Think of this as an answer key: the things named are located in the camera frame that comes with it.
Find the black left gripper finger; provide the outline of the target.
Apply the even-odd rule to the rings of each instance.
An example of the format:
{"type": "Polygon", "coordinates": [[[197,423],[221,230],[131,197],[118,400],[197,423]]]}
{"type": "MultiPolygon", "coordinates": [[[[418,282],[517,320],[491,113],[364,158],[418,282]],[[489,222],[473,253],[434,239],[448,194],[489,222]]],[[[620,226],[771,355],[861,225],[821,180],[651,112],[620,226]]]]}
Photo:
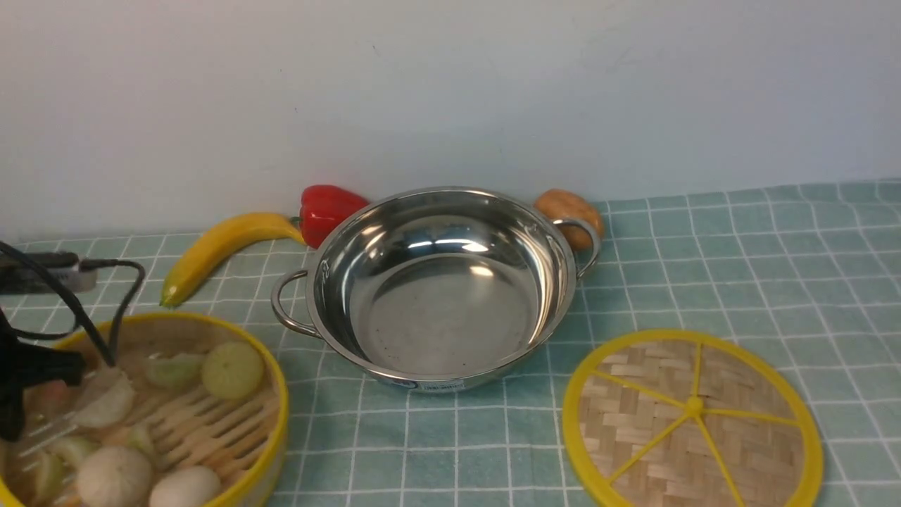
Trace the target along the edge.
{"type": "Polygon", "coordinates": [[[77,351],[45,346],[18,347],[18,383],[23,388],[55,381],[70,387],[78,386],[86,369],[87,362],[77,351]]]}

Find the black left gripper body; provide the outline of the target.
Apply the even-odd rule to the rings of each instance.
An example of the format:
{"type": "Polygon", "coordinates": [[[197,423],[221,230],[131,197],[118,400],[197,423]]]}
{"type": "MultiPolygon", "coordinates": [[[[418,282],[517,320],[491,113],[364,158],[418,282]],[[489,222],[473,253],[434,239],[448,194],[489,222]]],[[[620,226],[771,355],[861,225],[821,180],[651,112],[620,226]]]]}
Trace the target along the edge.
{"type": "Polygon", "coordinates": [[[25,366],[31,344],[17,336],[1,312],[1,437],[16,442],[25,429],[25,366]]]}

